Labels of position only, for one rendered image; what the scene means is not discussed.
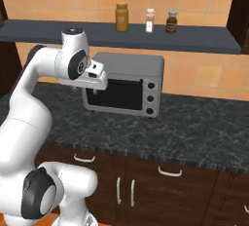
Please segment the dark brown jar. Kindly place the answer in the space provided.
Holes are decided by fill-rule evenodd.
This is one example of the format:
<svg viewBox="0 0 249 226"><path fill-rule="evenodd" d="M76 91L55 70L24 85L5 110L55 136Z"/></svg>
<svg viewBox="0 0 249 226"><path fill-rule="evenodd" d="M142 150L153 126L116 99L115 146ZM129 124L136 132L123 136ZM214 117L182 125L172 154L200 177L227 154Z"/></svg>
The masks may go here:
<svg viewBox="0 0 249 226"><path fill-rule="evenodd" d="M166 20L166 32L175 33L177 28L177 12L169 11L168 19Z"/></svg>

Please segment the dark wood cupboard door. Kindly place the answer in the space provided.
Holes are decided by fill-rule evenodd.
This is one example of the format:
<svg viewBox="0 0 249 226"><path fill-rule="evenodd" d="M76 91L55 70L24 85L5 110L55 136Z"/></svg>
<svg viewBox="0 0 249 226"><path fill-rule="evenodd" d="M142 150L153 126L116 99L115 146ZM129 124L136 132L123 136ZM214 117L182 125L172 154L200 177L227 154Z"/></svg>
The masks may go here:
<svg viewBox="0 0 249 226"><path fill-rule="evenodd" d="M127 204L128 226L201 226L212 192L163 177L132 176L134 207Z"/></svg>
<svg viewBox="0 0 249 226"><path fill-rule="evenodd" d="M122 195L124 189L123 177L114 172L97 171L98 185L95 192L88 198L86 203L89 211L95 216L99 223L111 226L126 226L125 220L125 197ZM116 182L121 178L120 205L117 203Z"/></svg>

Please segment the dark wood tall cupboard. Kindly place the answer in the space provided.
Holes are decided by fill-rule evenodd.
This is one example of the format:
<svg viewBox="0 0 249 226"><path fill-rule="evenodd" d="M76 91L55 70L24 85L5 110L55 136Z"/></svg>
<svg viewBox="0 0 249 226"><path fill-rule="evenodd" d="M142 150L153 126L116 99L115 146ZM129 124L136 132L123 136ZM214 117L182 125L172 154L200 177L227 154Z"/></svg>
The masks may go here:
<svg viewBox="0 0 249 226"><path fill-rule="evenodd" d="M7 20L8 15L4 1L0 0L0 32ZM0 97L12 89L21 70L16 43L0 39Z"/></svg>

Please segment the dark wood corner cupboard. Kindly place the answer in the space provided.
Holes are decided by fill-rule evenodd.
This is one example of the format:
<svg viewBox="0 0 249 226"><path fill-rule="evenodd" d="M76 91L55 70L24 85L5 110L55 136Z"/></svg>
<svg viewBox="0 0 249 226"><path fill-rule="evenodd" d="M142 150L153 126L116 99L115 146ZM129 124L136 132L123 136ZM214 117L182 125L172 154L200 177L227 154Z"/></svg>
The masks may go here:
<svg viewBox="0 0 249 226"><path fill-rule="evenodd" d="M220 172L202 226L249 226L249 175Z"/></svg>

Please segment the dark blue wall shelf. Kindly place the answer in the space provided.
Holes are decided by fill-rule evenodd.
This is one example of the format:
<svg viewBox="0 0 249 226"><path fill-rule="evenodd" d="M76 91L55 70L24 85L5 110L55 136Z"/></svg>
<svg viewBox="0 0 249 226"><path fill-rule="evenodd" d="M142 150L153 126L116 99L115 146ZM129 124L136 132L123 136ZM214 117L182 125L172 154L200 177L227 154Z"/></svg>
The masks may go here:
<svg viewBox="0 0 249 226"><path fill-rule="evenodd" d="M0 41L60 44L61 31L67 27L83 28L89 45L95 47L228 55L239 55L241 51L225 27L211 26L178 25L170 34L158 24L153 33L146 33L145 25L138 23L132 23L128 32L118 32L115 24L105 22L8 19L0 27Z"/></svg>

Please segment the grey toaster oven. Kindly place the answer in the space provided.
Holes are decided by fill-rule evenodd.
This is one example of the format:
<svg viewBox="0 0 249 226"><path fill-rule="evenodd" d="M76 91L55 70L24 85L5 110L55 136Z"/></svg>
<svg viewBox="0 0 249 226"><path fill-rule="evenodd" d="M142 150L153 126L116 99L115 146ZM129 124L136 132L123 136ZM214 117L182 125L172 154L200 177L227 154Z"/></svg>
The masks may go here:
<svg viewBox="0 0 249 226"><path fill-rule="evenodd" d="M155 118L160 112L160 95L164 70L164 58L162 56L133 55L118 53L97 53L93 59L104 65L107 79L139 81L143 80L143 103L141 110L102 107L89 105L87 89L82 90L84 106L87 110L143 116ZM149 83L154 83L153 89L148 88ZM149 102L147 97L151 95L154 101ZM149 115L147 108L152 108L154 113Z"/></svg>

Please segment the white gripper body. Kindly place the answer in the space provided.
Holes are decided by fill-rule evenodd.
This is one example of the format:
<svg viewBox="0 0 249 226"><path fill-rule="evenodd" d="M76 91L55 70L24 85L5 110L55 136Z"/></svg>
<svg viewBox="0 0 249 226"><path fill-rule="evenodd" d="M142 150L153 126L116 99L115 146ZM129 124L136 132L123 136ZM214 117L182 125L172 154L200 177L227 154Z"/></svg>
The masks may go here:
<svg viewBox="0 0 249 226"><path fill-rule="evenodd" d="M85 71L85 73L76 80L60 79L59 83L72 87L88 88L94 90L105 90L108 86L107 75L104 70L101 70L100 75L96 78L90 77L89 72Z"/></svg>

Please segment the white pink shaker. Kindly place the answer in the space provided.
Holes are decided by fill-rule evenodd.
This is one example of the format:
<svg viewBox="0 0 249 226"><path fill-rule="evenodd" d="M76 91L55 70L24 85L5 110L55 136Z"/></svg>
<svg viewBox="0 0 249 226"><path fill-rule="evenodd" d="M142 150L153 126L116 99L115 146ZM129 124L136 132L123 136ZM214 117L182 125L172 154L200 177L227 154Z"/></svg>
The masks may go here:
<svg viewBox="0 0 249 226"><path fill-rule="evenodd" d="M146 14L146 32L152 33L154 31L154 19L155 19L155 10L148 9Z"/></svg>

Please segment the black toaster oven door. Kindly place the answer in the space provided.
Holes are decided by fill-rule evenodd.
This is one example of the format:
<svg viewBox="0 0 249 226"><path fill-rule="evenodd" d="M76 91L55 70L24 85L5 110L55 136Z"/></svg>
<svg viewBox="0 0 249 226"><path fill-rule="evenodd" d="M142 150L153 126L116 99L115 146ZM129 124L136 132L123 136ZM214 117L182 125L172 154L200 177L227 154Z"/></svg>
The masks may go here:
<svg viewBox="0 0 249 226"><path fill-rule="evenodd" d="M95 92L87 89L89 105L141 110L143 103L143 80L128 81L109 79L107 89Z"/></svg>

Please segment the yellow spice jar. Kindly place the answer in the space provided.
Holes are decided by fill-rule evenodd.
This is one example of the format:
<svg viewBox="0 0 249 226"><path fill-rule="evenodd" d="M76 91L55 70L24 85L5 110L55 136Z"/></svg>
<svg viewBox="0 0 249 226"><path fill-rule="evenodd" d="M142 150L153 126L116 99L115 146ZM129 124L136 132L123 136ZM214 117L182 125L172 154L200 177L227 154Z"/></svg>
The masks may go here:
<svg viewBox="0 0 249 226"><path fill-rule="evenodd" d="M116 29L119 32L128 31L128 8L126 2L118 2L116 4Z"/></svg>

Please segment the dark wood wall cupboard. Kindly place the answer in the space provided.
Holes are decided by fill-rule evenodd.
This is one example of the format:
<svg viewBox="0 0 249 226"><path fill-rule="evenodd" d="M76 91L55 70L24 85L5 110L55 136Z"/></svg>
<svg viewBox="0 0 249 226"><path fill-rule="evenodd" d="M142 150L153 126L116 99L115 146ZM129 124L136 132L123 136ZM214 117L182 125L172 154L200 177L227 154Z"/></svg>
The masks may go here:
<svg viewBox="0 0 249 226"><path fill-rule="evenodd" d="M227 29L243 55L249 55L249 0L232 0Z"/></svg>

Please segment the dark wood drawer front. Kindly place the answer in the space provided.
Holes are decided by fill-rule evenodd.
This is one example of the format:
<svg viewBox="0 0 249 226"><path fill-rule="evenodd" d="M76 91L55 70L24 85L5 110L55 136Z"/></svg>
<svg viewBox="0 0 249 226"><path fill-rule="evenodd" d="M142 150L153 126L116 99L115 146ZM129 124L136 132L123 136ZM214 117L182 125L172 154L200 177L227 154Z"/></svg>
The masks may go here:
<svg viewBox="0 0 249 226"><path fill-rule="evenodd" d="M159 174L158 166L168 172L183 171L180 177L169 177ZM170 181L180 182L184 185L194 185L211 189L215 183L217 172L215 170L201 169L192 166L178 165L171 162L156 162L153 160L126 158L126 169L129 174L138 174L149 177L163 177Z"/></svg>
<svg viewBox="0 0 249 226"><path fill-rule="evenodd" d="M74 160L74 154L82 159L91 159L95 156L93 163L81 163ZM71 165L87 167L95 171L112 172L115 169L115 157L112 154L107 154L99 151L75 149L69 146L58 146L47 144L42 147L36 157L36 164L43 162L61 162Z"/></svg>

